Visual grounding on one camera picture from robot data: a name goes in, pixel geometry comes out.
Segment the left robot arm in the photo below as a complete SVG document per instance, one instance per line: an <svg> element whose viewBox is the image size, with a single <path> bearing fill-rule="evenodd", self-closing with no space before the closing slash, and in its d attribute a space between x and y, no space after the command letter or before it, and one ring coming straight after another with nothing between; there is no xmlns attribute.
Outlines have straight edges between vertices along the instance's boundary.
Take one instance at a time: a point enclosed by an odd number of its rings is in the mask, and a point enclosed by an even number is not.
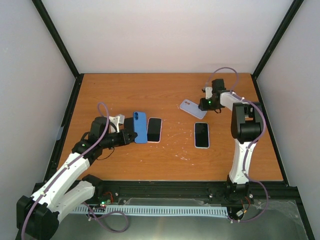
<svg viewBox="0 0 320 240"><path fill-rule="evenodd" d="M93 175L85 176L78 184L76 179L103 153L132 143L138 134L134 128L119 128L114 117L99 116L83 134L67 160L59 170L30 197L22 196L16 204L17 239L29 235L37 240L49 240L60 223L76 207L91 199L103 198L101 180Z"/></svg>

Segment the black phone case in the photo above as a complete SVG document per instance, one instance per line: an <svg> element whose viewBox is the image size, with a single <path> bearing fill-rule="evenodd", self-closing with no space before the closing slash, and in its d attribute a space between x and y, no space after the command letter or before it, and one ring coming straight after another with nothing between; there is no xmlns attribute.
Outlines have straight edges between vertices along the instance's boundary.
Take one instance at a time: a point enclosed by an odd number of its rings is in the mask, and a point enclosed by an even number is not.
<svg viewBox="0 0 320 240"><path fill-rule="evenodd" d="M128 131L130 135L134 134L134 120L132 117L125 118L123 126L124 129Z"/></svg>

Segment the lavender phone case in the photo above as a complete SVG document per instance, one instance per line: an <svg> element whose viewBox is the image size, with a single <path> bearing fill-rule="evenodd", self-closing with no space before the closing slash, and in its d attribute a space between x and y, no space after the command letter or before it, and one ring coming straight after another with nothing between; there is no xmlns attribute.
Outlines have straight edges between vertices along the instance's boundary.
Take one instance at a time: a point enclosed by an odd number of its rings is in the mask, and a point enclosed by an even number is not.
<svg viewBox="0 0 320 240"><path fill-rule="evenodd" d="M207 111L200 110L199 106L189 99L184 99L179 105L179 109L199 120L202 120L207 114Z"/></svg>

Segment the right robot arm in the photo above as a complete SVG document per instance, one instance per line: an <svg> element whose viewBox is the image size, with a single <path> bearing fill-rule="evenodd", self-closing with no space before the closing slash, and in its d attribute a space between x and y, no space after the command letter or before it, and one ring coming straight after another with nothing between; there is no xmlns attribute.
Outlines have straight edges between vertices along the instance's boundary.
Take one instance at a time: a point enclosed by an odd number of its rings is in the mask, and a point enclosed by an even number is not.
<svg viewBox="0 0 320 240"><path fill-rule="evenodd" d="M249 171L253 151L262 133L265 132L261 104L249 102L228 91L222 78L211 81L211 86L203 90L205 97L200 99L201 111L220 113L222 108L231 111L230 132L235 150L231 170L225 183L225 199L236 203L249 194Z"/></svg>

